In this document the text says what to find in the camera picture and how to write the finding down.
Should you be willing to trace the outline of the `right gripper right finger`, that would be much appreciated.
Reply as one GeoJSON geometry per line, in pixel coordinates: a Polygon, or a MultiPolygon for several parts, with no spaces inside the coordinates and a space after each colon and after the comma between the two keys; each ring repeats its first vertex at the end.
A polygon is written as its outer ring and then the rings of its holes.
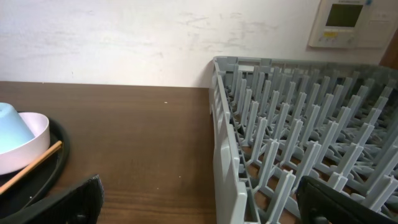
{"type": "Polygon", "coordinates": [[[296,198],[303,224],[397,224],[307,175],[296,198]]]}

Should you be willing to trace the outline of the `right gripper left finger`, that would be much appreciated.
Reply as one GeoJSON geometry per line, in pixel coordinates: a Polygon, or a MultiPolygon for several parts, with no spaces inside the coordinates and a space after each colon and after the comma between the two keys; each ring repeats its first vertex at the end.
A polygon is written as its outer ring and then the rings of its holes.
{"type": "Polygon", "coordinates": [[[98,174],[1,219],[1,224],[96,223],[104,204],[98,174]]]}

